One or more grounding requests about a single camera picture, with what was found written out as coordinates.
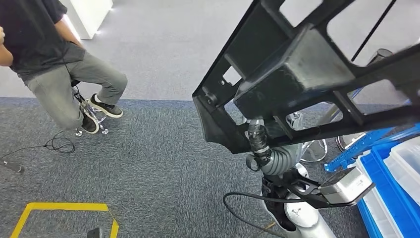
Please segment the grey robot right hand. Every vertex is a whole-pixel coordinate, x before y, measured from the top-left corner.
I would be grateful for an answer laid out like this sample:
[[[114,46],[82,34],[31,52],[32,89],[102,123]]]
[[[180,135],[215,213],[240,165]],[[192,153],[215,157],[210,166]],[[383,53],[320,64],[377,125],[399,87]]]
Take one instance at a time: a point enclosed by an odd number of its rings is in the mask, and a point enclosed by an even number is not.
[[[253,119],[248,122],[247,138],[252,152],[246,157],[249,169],[254,172],[262,171],[270,176],[280,176],[298,164],[302,156],[302,143],[269,146],[269,139],[285,135],[274,119]]]

